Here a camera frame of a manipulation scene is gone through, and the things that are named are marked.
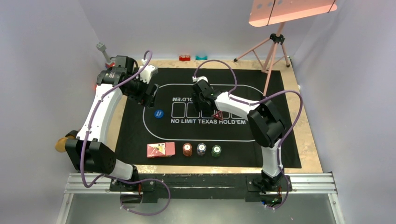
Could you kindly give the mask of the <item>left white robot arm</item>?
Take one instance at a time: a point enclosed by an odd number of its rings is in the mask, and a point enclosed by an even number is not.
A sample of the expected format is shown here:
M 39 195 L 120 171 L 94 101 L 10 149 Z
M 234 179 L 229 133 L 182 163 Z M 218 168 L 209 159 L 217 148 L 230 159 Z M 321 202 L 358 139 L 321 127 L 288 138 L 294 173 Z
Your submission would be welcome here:
M 151 79 L 158 69 L 150 64 L 151 51 L 145 52 L 141 62 L 138 67 L 133 58 L 116 56 L 114 66 L 98 74 L 94 101 L 87 118 L 82 128 L 70 132 L 65 141 L 65 150 L 81 175 L 91 172 L 121 179 L 121 185 L 128 191 L 139 186 L 136 166 L 117 159 L 106 141 L 111 119 L 122 96 L 144 107 L 155 104 L 159 86 Z

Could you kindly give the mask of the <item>blue poker chip stack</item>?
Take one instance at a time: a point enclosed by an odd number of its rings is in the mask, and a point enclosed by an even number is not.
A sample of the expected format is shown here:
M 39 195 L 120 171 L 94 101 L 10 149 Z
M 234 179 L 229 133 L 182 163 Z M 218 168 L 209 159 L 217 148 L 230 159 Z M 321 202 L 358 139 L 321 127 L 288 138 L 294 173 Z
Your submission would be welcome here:
M 206 153 L 207 146 L 204 143 L 197 145 L 197 154 L 203 156 Z

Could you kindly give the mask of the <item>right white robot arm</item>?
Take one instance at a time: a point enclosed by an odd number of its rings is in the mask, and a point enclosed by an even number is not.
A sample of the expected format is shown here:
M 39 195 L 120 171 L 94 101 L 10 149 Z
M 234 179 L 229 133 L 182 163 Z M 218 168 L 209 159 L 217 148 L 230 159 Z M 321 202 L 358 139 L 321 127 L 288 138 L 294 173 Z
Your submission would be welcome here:
M 273 190 L 280 185 L 283 164 L 281 140 L 285 134 L 283 118 L 271 100 L 252 101 L 228 91 L 214 89 L 206 77 L 192 78 L 192 101 L 200 112 L 227 112 L 248 122 L 254 140 L 262 150 L 262 183 Z

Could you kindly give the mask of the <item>red triangular button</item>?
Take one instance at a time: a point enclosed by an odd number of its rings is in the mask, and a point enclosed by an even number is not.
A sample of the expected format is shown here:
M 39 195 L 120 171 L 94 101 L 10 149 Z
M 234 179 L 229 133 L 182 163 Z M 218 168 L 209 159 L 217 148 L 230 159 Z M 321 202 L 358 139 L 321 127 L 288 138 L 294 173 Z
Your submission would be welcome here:
M 214 119 L 217 119 L 217 120 L 220 120 L 220 121 L 223 121 L 223 120 L 224 120 L 224 116 L 223 116 L 223 112 L 222 112 L 222 111 L 217 111 L 217 112 L 215 112 L 215 113 L 212 115 L 212 117 L 213 117 Z

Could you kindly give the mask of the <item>blue round dealer button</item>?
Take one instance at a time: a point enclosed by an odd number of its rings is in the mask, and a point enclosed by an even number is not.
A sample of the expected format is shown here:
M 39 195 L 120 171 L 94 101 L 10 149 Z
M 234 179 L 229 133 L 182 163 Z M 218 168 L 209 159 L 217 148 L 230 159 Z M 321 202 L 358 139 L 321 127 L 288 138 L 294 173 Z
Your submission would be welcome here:
M 157 119 L 161 119 L 164 116 L 164 111 L 163 110 L 156 110 L 154 112 L 154 117 Z

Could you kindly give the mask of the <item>red poker chip stack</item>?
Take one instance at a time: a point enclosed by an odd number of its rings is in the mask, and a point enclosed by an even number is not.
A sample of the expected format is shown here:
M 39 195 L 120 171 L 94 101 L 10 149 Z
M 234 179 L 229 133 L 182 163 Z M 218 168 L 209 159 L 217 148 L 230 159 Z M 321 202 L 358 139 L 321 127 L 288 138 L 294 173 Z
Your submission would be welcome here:
M 185 143 L 183 145 L 183 155 L 191 156 L 192 155 L 192 145 L 190 143 Z

